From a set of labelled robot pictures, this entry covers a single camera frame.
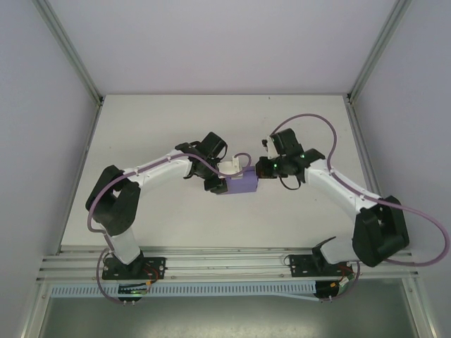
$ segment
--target metal bracket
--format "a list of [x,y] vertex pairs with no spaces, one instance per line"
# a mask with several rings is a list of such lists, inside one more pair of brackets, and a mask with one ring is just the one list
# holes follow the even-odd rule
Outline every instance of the metal bracket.
[[140,265],[140,269],[135,271],[127,269],[128,266],[123,265],[116,258],[107,258],[105,259],[104,271],[101,278],[103,280],[155,280],[156,277],[158,277],[158,280],[164,279],[166,258],[144,257],[140,261]]
[[323,270],[319,270],[312,255],[290,255],[291,277],[341,277],[342,271],[339,265],[346,266],[346,262],[327,265]]

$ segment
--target purple block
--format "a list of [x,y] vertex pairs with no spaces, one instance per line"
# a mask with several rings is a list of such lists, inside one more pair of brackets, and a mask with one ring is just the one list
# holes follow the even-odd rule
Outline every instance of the purple block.
[[255,173],[255,167],[249,167],[241,178],[227,177],[227,192],[225,194],[242,194],[244,192],[256,192],[259,178]]

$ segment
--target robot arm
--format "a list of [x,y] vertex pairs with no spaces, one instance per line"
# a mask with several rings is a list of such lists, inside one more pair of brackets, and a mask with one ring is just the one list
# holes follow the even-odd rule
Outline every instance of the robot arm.
[[[313,248],[318,270],[343,261],[362,261],[374,267],[409,244],[402,211],[365,199],[364,196],[382,198],[332,168],[341,180],[362,194],[356,195],[345,188],[332,177],[325,156],[316,149],[304,151],[291,129],[267,137],[263,145],[268,156],[261,157],[256,164],[258,177],[295,176],[299,187],[305,183],[321,190],[354,221],[351,239],[332,237]],[[392,196],[383,200],[400,204]]]
[[204,179],[205,190],[216,194],[227,192],[225,178],[219,177],[195,158],[180,157],[180,154],[194,154],[217,168],[220,162],[217,156],[226,147],[227,144],[220,137],[210,132],[202,142],[179,144],[169,154],[155,161],[125,170],[111,165],[103,171],[86,202],[87,210],[91,209],[97,195],[107,184],[120,176],[136,173],[116,183],[103,194],[93,212],[94,220],[105,231],[105,239],[113,249],[114,256],[122,264],[130,265],[142,255],[131,229],[139,198],[164,182],[175,178],[190,178],[193,175]]

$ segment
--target white cable tray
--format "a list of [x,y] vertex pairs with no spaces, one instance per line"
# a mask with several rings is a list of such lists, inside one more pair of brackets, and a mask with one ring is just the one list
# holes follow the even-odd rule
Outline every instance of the white cable tray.
[[[110,296],[118,296],[119,284],[105,284]],[[183,296],[263,296],[274,294],[314,294],[315,281],[290,282],[211,282],[211,283],[164,283],[152,285],[144,297]],[[52,298],[97,298],[102,297],[96,284],[56,284]]]

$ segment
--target glass panel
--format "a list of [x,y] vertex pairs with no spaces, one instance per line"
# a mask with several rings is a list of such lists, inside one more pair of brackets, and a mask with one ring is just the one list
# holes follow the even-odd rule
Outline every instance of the glass panel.
[[51,299],[41,338],[418,337],[399,280],[363,280],[333,303],[279,296]]

